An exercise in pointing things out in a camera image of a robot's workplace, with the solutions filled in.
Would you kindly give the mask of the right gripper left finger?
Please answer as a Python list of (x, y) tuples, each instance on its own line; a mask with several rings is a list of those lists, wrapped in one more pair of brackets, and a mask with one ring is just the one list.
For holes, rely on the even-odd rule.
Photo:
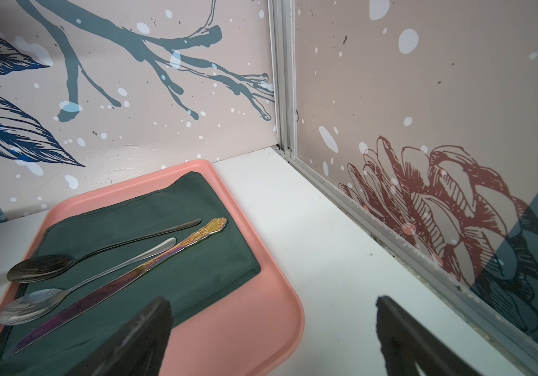
[(170, 334), (170, 302), (153, 299), (68, 375), (158, 375)]

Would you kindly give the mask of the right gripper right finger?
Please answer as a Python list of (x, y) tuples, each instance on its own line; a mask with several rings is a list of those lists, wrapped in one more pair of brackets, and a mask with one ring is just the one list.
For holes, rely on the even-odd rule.
[(391, 297), (379, 297), (376, 307), (376, 333), (387, 374), (479, 374)]

